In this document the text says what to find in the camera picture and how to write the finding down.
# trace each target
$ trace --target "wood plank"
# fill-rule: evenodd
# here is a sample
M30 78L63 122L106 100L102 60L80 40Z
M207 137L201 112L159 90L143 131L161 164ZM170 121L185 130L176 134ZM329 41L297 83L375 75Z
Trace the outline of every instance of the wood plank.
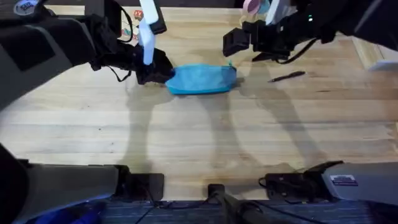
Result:
M3 111L0 142L32 162L125 164L133 172L164 173L166 200L205 198L210 183L224 183L239 198L263 199L257 179L268 172L340 159L398 161L398 76L365 71L350 37L317 43L290 65L252 63L250 51L221 53L222 36L238 26L238 10L163 12L168 31L157 47L175 66L232 60L235 89L173 96L162 85L139 86L133 77L118 83L107 68L93 72L82 65ZM307 74L267 82L297 70Z

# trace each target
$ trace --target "pen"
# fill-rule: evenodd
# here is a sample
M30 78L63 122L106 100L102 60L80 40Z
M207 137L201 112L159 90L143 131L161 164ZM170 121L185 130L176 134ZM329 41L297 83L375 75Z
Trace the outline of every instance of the pen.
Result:
M291 73L291 74L289 74L289 75L284 75L284 76L282 76L282 77L273 78L273 79L269 80L268 82L269 82L269 83L272 83L272 82L279 82L279 81L284 80L284 79L299 77L299 76L302 76L302 75L304 75L304 74L305 74L305 72L303 72L303 71L298 71L298 72Z

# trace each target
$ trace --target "blue cloth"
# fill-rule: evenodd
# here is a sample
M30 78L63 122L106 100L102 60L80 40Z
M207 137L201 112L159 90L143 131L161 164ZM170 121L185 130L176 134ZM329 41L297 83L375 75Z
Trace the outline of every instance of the blue cloth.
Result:
M174 68L174 73L166 86L175 95L222 93L236 83L236 68L230 65L190 64Z

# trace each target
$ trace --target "cable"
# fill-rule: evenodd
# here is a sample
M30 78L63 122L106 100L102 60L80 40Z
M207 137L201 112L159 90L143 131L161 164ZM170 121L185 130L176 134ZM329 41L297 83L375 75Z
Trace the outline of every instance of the cable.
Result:
M207 203L209 202L209 200L212 199L213 197L215 197L215 194L213 194L213 195L211 195L210 197L206 198L206 200L204 200L204 201L202 201L202 202L198 202L198 203L196 203L196 204L188 205L188 206L185 206L185 207L169 207L169 205L170 205L171 203L174 203L174 202L171 202L167 207L160 207L160 208L162 208L162 209L169 209L169 210L185 210L185 209L199 208L199 207L201 207L202 205L207 204Z
M269 210L272 210L272 211L274 211L274 212L281 213L281 214L283 214L283 215L288 215L288 216L290 216L290 217L298 218L298 219L301 219L301 220L304 220L304 221L307 221L307 222L310 222L310 223L326 224L326 223L321 222L321 221L318 221L318 220L312 220L312 219L309 219L309 218L306 218L306 217L302 217L302 216L300 216L300 215L296 215L296 214L293 214L293 213L290 213L290 212L285 212L285 211L280 210L280 209L278 209L278 208L274 208L274 207L272 207L272 206L269 206L269 205L266 205L266 204L264 204L264 203L261 203L261 202L259 202L259 201L257 201L257 200L254 200L253 202L256 202L257 204L262 205L262 206L268 208Z
M265 180L266 178L265 177L261 177L260 179L259 179L259 185L262 187L262 188L264 188L264 189L266 189L267 188L267 186L265 185L265 184L263 184L263 183L261 183L263 180Z
M130 27L130 31L131 31L131 35L130 35L130 38L128 40L120 40L120 41L123 42L123 43L128 43L128 42L130 42L132 40L132 20L131 20L130 15L126 12L126 10L123 9L123 7L121 7L120 5L119 5L119 7L122 10L122 12L124 13L124 15L126 16L127 21L129 22L129 27Z
M141 221L148 215L148 213L149 213L150 211L152 211L153 209L155 209L155 208L156 208L156 207L152 207L152 208L148 209L148 211L146 211L146 212L136 221L135 224L138 224L139 222L141 222Z
M278 59L276 59L275 61L281 65L285 65L288 64L290 62L294 62L296 59L298 59L299 57L301 57L301 55L303 55L310 47L312 47L312 45L317 41L318 39L312 39L303 49L301 49L301 51L299 51L296 55L294 55L293 57L287 59L286 61L280 62Z

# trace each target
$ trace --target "black cable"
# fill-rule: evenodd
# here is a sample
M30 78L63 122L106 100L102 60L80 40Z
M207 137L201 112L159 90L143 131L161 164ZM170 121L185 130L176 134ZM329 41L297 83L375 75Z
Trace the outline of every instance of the black cable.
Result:
M293 57L287 59L286 61L280 62L278 59L275 60L277 63L281 64L281 65L285 65L288 64L290 62L294 62L296 59L298 59L299 57L301 57L301 55L303 55L310 47L312 47L312 45L317 41L318 39L313 39L311 40L303 49L301 49L301 51L299 51L296 55L294 55Z
M129 78L131 76L131 71L129 71L127 73L127 75L125 75L122 79L119 78L119 75L114 71L113 68L111 68L109 65L107 65L108 68L110 68L112 70L112 72L114 73L114 75L116 76L116 79L118 80L118 82L123 82L125 81L127 78Z
M136 221L135 224L138 224L139 222L141 222L141 221L148 215L148 213L149 213L150 211L152 211L153 209L155 209L155 207L152 207L152 208L148 209L148 211L146 211L146 213L144 213L144 214Z
M265 180L266 178L265 177L261 177L260 179L259 179L259 185L262 187L262 188L264 188L264 189L266 189L267 188L267 186L265 185L265 184L263 184L263 183L261 183L263 180Z
M269 205L266 205L266 204L264 204L264 203L261 203L261 202L259 202L259 201L257 201L257 200L254 200L253 202L256 202L257 204L262 205L262 206L268 208L269 210L272 210L272 211L274 211L274 212L281 213L281 214L283 214L283 215L288 215L288 216L290 216L290 217L298 218L298 219L300 219L300 220L304 220L304 221L307 221L307 222L310 222L310 223L326 224L326 223L321 222L321 221L318 221L318 220L312 220L312 219L310 219L310 218L302 217L302 216L300 216L300 215L296 215L296 214L293 214L293 213L290 213L290 212L285 212L285 211L280 210L280 209L278 209L278 208L274 208L274 207L272 207L272 206L269 206Z
M126 12L126 10L123 9L123 7L121 7L120 5L119 5L119 7L122 10L122 12L124 13L124 15L126 16L127 21L129 22L129 27L130 27L130 31L131 31L130 38L128 40L120 40L120 41L123 43L128 43L132 40L132 20L131 20L130 15Z
M167 206L167 207L160 207L160 208L161 208L161 209L168 209L168 210L185 210L185 209L199 208L199 207L201 207L201 206L207 204L207 203L209 202L209 200L212 199L214 196L215 196L215 195L212 195L212 196L206 198L206 200L204 200L204 201L202 201L202 202L198 202L198 203L195 203L195 204L193 204L193 205L187 205L187 206L185 206L185 207L170 207L170 206Z

